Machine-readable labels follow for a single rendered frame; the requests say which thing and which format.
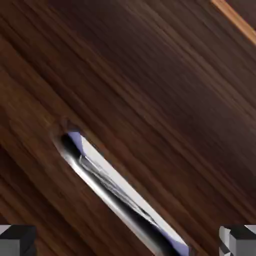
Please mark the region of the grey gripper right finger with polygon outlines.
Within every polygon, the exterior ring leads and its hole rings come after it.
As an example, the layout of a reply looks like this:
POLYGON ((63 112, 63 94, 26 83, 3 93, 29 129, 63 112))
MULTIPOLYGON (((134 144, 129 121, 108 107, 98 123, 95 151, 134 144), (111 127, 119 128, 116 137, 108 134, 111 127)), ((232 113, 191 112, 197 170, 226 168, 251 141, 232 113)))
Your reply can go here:
POLYGON ((220 226, 219 256, 256 256, 256 225, 220 226))

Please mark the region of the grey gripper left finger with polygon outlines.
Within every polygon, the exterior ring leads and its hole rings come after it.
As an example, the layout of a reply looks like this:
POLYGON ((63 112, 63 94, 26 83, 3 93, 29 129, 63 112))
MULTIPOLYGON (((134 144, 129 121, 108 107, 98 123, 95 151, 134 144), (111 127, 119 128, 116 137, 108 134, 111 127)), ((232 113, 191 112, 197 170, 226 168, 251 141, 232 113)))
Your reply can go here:
POLYGON ((0 224, 0 256, 37 256, 34 225, 0 224))

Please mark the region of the dark wood drawer front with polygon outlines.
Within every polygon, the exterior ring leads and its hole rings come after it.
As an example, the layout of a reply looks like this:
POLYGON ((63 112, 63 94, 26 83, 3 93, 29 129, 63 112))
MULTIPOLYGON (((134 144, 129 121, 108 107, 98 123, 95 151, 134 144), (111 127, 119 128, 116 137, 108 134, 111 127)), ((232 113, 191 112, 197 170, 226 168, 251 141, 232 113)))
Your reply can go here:
POLYGON ((0 0, 0 224, 38 256, 153 256, 59 154, 69 128, 219 256, 256 224, 256 0, 0 0))

